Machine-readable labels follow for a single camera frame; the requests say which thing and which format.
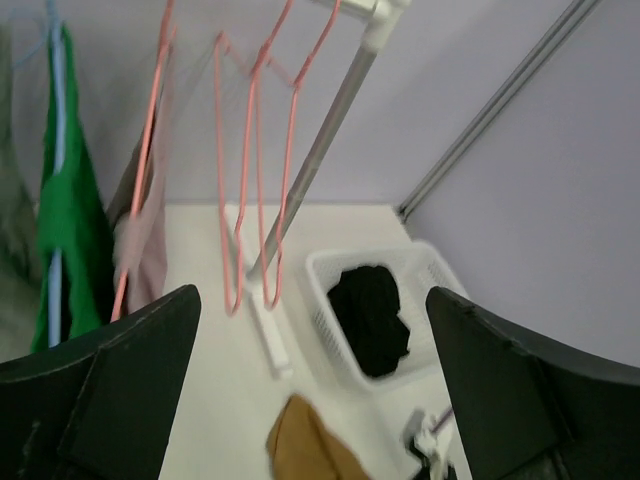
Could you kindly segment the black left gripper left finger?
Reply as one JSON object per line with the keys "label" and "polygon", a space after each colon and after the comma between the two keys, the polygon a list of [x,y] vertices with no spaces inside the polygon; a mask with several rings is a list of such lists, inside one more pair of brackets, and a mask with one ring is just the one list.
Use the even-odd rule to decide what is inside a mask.
{"label": "black left gripper left finger", "polygon": [[156,479],[201,298],[184,285],[143,309],[1,366],[4,479]]}

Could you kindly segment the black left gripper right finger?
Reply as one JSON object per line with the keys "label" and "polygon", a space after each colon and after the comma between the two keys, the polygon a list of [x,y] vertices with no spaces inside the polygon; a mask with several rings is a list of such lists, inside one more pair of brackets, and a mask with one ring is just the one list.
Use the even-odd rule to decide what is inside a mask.
{"label": "black left gripper right finger", "polygon": [[434,287],[427,315],[475,479],[636,479],[639,370]]}

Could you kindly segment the black tank top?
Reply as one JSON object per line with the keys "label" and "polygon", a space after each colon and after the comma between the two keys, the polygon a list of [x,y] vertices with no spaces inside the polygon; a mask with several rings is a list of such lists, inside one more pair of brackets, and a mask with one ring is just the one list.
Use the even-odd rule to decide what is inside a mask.
{"label": "black tank top", "polygon": [[378,379],[409,354],[410,329],[400,318],[399,289],[383,265],[345,270],[328,299],[361,371]]}

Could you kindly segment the mustard brown tank top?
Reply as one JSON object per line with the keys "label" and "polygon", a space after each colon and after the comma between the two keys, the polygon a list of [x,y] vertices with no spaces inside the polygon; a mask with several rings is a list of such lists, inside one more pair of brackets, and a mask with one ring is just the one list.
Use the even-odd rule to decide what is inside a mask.
{"label": "mustard brown tank top", "polygon": [[369,479],[356,455],[303,396],[289,397],[266,440],[274,479]]}

